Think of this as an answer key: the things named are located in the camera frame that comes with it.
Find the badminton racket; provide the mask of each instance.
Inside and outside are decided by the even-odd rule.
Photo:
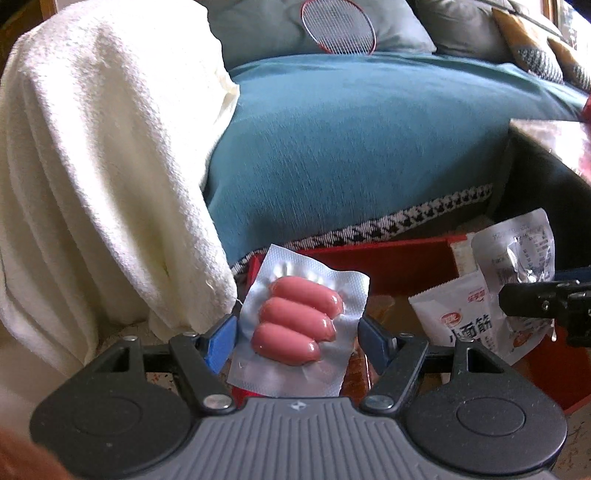
[[[350,0],[306,0],[301,21],[326,53],[369,55],[375,50],[374,26]]]

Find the teal cushion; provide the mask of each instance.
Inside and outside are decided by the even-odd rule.
[[[586,100],[512,64],[435,55],[302,55],[230,74],[241,97],[205,190],[230,265],[492,183],[511,118],[576,120]]]

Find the white towel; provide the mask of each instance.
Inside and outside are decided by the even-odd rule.
[[[238,100],[193,0],[87,0],[0,85],[0,316],[70,375],[108,324],[207,330],[236,284],[203,200]]]

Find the sausage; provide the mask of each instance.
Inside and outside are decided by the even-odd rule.
[[[259,321],[284,326],[316,342],[332,342],[336,337],[335,326],[326,314],[281,297],[271,297],[262,304]]]
[[[324,285],[301,277],[281,277],[270,286],[271,296],[303,303],[328,315],[329,319],[343,313],[343,299]]]
[[[292,367],[320,360],[318,343],[274,323],[261,323],[256,327],[251,345],[259,355]]]

